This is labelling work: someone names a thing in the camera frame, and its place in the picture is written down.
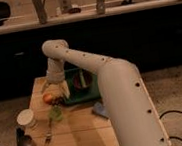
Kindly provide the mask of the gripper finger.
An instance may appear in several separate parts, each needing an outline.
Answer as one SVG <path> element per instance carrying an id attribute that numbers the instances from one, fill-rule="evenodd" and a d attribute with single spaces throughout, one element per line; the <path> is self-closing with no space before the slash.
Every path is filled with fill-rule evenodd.
<path id="1" fill-rule="evenodd" d="M 44 91 L 46 91 L 49 86 L 50 86 L 50 83 L 48 82 L 44 83 L 44 86 L 42 87 L 41 92 L 44 93 Z"/>
<path id="2" fill-rule="evenodd" d="M 65 98 L 69 98 L 69 96 L 70 96 L 70 90 L 68 88 L 67 82 L 66 81 L 63 81 L 61 87 L 62 87 L 63 93 L 65 95 Z"/>

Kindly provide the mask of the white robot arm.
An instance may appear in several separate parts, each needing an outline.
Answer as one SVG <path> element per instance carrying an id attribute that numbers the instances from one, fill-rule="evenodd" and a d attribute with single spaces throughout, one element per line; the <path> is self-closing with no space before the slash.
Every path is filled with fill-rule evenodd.
<path id="1" fill-rule="evenodd" d="M 119 146 L 172 146 L 137 66 L 124 59 L 72 50 L 62 39 L 45 41 L 49 84 L 65 80 L 67 62 L 95 74 Z"/>

